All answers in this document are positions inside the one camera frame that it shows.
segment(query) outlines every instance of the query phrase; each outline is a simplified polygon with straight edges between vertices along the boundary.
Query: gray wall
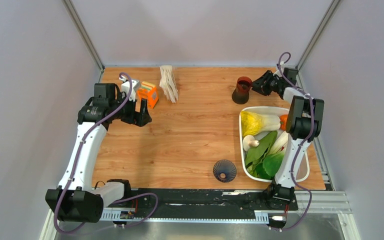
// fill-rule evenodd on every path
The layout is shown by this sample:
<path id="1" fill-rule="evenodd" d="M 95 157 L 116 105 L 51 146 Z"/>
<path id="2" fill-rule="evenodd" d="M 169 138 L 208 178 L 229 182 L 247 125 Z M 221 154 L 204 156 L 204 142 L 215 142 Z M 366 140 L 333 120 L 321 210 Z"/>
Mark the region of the gray wall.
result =
<path id="1" fill-rule="evenodd" d="M 297 64 L 331 0 L 74 0 L 106 65 Z"/>
<path id="2" fill-rule="evenodd" d="M 302 74 L 325 100 L 329 172 L 361 238 L 384 239 L 384 2 L 343 1 Z"/>
<path id="3" fill-rule="evenodd" d="M 0 239 L 38 239 L 99 71 L 61 1 L 0 0 Z"/>

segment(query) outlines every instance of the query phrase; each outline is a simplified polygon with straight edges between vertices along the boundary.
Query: green leafy vegetable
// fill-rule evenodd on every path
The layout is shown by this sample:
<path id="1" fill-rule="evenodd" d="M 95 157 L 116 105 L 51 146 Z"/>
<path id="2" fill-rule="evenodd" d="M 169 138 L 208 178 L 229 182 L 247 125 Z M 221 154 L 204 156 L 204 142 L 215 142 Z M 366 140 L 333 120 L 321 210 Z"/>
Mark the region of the green leafy vegetable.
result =
<path id="1" fill-rule="evenodd" d="M 262 166 L 265 172 L 273 177 L 279 171 L 281 167 L 282 160 L 284 159 L 285 151 L 280 151 L 278 153 L 267 155 L 262 162 Z"/>
<path id="2" fill-rule="evenodd" d="M 266 180 L 271 179 L 271 177 L 267 174 L 266 170 L 264 170 L 263 163 L 260 163 L 255 167 L 255 172 L 258 174 L 258 177 L 261 179 L 266 179 Z"/>
<path id="3" fill-rule="evenodd" d="M 248 153 L 246 154 L 245 166 L 248 166 L 251 162 L 253 165 L 257 165 L 258 163 L 260 163 L 260 160 L 262 160 L 266 156 L 273 143 L 276 141 L 277 136 L 277 131 L 271 131 L 261 140 L 259 140 L 258 146 L 251 147 L 248 150 Z"/>

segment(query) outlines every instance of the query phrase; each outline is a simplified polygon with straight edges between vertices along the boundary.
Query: white mushroom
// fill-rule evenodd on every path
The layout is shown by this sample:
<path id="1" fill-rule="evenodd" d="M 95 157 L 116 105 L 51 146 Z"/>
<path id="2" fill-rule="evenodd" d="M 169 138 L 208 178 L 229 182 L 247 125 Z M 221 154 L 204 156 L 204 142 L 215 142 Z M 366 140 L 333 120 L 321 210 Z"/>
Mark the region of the white mushroom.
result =
<path id="1" fill-rule="evenodd" d="M 248 152 L 251 147 L 257 147 L 260 144 L 253 135 L 246 135 L 242 140 L 243 150 Z"/>

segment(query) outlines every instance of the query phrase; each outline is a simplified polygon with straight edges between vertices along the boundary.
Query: orange carton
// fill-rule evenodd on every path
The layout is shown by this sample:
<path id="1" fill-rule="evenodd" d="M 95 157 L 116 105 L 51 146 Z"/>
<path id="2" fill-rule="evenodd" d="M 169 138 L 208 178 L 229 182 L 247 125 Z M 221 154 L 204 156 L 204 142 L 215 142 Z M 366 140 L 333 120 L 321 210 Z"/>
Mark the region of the orange carton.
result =
<path id="1" fill-rule="evenodd" d="M 141 87 L 137 90 L 137 96 L 139 100 L 148 100 L 148 108 L 153 109 L 158 101 L 157 87 L 147 81 L 142 81 Z"/>

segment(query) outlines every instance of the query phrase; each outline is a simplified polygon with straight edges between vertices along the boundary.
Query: white basket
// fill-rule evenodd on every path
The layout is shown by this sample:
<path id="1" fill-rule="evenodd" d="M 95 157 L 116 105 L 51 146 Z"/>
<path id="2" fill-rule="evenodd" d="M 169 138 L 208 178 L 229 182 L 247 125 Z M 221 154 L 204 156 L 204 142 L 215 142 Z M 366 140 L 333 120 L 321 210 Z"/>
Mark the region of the white basket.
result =
<path id="1" fill-rule="evenodd" d="M 282 116 L 285 114 L 288 114 L 289 109 L 282 108 L 282 107 L 276 107 L 276 106 L 251 106 L 251 107 L 246 107 L 242 109 L 242 111 L 247 111 L 251 113 L 256 113 L 256 114 L 266 114 L 266 115 L 277 115 L 277 116 Z M 277 130 L 277 137 L 279 137 L 282 134 L 283 130 Z M 267 135 L 268 132 L 260 132 L 259 134 L 255 135 L 256 139 L 262 139 L 265 135 Z M 245 174 L 260 182 L 267 182 L 271 183 L 271 180 L 266 180 L 266 179 L 261 179 L 258 177 L 254 177 L 251 174 L 248 173 L 247 168 L 245 167 L 245 151 L 244 151 L 244 145 L 242 143 L 242 122 L 241 122 L 241 114 L 239 114 L 239 140 L 240 140 L 240 155 L 242 157 L 242 167 L 243 170 L 245 171 Z M 301 161 L 301 165 L 299 166 L 298 173 L 296 174 L 296 181 L 297 182 L 302 182 L 306 180 L 309 175 L 310 175 L 310 164 L 309 164 L 309 157 L 307 155 L 307 152 L 305 152 L 305 155 Z"/>

